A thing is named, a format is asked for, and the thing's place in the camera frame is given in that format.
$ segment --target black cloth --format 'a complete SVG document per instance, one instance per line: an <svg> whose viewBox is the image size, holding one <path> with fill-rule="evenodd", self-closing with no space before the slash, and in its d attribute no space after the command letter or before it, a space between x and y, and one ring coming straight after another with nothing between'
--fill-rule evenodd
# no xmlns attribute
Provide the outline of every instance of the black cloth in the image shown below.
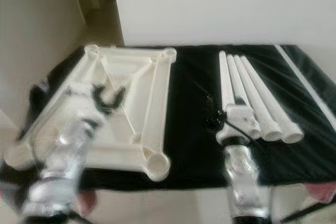
<svg viewBox="0 0 336 224"><path fill-rule="evenodd" d="M90 168L82 176L82 189L152 190L227 186L222 175L223 148L215 139L219 128L209 123L209 119L221 108L220 50L225 50L227 54L247 56L290 118L304 131L304 139L295 144L265 142L261 139L249 144L261 167L259 182L262 185L286 185L336 180L336 132L274 46L174 48L177 50L177 60L171 68L164 140L164 152L171 159L167 179L155 183L143 173ZM298 47L283 46L283 49L321 95L321 99L335 112L335 84ZM82 55L83 48L77 49L48 75L43 85L33 87L30 93L30 121L23 127L21 136ZM22 180L13 179L13 172L5 165L2 180L11 185L22 183Z"/></svg>

